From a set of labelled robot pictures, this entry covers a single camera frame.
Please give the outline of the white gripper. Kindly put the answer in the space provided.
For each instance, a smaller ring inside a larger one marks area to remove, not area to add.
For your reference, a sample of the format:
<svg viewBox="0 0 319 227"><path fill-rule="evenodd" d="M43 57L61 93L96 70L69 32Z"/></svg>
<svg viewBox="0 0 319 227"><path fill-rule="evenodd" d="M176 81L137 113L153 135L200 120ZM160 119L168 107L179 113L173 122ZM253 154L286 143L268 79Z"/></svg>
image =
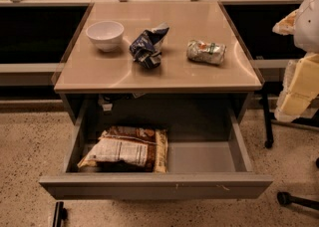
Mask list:
<svg viewBox="0 0 319 227"><path fill-rule="evenodd" d="M285 69L283 90L275 109L275 118L292 122L299 118L319 95L319 0L304 0L298 10L277 22L272 32L294 34L294 44L307 53L298 61L290 60Z"/></svg>

